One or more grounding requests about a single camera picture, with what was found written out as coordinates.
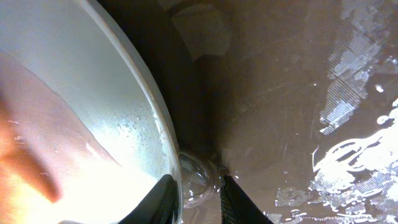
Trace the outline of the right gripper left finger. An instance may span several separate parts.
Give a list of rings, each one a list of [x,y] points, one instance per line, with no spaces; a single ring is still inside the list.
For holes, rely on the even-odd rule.
[[[177,181],[165,174],[119,224],[173,224],[179,210]]]

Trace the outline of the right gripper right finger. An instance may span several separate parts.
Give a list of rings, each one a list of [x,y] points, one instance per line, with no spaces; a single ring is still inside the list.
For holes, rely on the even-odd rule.
[[[230,175],[222,178],[222,224],[273,224]]]

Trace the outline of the pale grey plate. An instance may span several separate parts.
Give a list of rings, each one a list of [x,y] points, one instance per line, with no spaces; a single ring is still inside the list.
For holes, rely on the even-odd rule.
[[[119,223],[182,178],[153,76],[98,1],[1,2],[1,222]]]

